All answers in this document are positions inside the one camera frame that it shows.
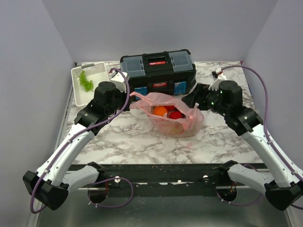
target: metal floor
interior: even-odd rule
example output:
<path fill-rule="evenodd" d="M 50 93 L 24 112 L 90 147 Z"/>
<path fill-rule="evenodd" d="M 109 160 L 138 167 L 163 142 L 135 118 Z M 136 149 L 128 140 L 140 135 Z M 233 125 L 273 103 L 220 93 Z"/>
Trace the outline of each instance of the metal floor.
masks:
<path fill-rule="evenodd" d="M 252 201 L 258 193 L 238 189 L 234 202 Z M 116 205 L 126 198 L 108 198 Z M 118 209 L 88 205 L 87 191 L 78 190 L 56 211 L 45 209 L 38 227 L 291 227 L 286 211 L 273 208 L 266 199 L 249 207 L 234 207 L 217 197 L 134 198 Z"/>

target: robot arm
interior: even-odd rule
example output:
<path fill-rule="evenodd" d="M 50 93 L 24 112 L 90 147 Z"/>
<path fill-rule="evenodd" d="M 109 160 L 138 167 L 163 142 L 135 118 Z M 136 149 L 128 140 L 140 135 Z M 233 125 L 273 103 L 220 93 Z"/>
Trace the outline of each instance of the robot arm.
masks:
<path fill-rule="evenodd" d="M 88 163 L 83 169 L 70 174 L 67 174 L 67 170 L 104 125 L 89 128 L 106 121 L 124 105 L 126 87 L 123 83 L 121 75 L 115 75 L 111 82 L 101 82 L 95 89 L 94 98 L 78 112 L 75 124 L 56 151 L 36 172 L 27 171 L 23 176 L 29 194 L 35 194 L 35 198 L 50 209 L 59 208 L 69 192 L 94 183 L 97 179 L 105 179 L 103 168 L 96 163 Z"/>
<path fill-rule="evenodd" d="M 225 80 L 221 74 L 220 70 L 213 72 L 215 79 L 220 77 L 219 82 L 215 80 L 211 85 L 198 84 L 182 101 L 191 108 L 198 103 L 200 110 L 212 110 L 222 115 L 226 124 L 257 152 L 270 172 L 258 173 L 230 161 L 221 168 L 223 180 L 247 185 L 264 194 L 277 209 L 285 210 L 302 196 L 303 183 L 297 175 L 302 176 L 303 171 L 289 159 L 273 138 L 267 140 L 263 120 L 253 109 L 243 106 L 241 87 L 235 81 Z M 288 168 L 270 143 L 275 145 L 280 156 L 294 171 Z"/>

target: white plastic basket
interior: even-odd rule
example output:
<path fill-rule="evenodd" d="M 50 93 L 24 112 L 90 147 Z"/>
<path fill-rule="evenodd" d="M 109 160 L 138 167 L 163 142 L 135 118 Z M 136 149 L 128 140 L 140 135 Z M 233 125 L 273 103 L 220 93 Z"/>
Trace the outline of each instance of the white plastic basket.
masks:
<path fill-rule="evenodd" d="M 87 80 L 92 80 L 94 84 L 93 91 L 86 92 L 80 85 L 79 76 L 85 71 Z M 88 65 L 82 65 L 71 70 L 72 86 L 74 88 L 76 106 L 87 105 L 94 97 L 94 90 L 102 81 L 109 81 L 108 73 L 104 62 L 97 62 Z"/>

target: toolbox lid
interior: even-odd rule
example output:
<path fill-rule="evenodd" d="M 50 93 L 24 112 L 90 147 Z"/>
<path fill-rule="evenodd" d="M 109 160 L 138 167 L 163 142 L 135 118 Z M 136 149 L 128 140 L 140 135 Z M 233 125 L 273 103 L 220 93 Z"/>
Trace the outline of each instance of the toolbox lid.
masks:
<path fill-rule="evenodd" d="M 120 67 L 121 71 L 127 72 L 129 77 L 145 76 L 142 56 L 123 58 Z"/>
<path fill-rule="evenodd" d="M 193 69 L 193 61 L 186 51 L 169 52 L 174 72 L 186 71 Z"/>

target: gray wall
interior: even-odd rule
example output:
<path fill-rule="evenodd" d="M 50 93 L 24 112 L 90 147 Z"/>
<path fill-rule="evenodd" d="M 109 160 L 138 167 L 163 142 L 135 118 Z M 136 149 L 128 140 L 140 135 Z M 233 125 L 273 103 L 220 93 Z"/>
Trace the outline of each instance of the gray wall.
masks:
<path fill-rule="evenodd" d="M 24 227 L 22 182 L 54 149 L 72 59 L 40 0 L 4 0 L 0 14 L 0 226 Z"/>
<path fill-rule="evenodd" d="M 279 0 L 244 65 L 254 68 L 264 78 L 269 91 L 269 129 L 300 168 L 303 168 L 302 59 L 303 1 Z M 245 75 L 263 116 L 262 85 L 249 72 L 245 71 Z"/>
<path fill-rule="evenodd" d="M 277 0 L 43 0 L 75 61 L 189 49 L 243 60 Z"/>

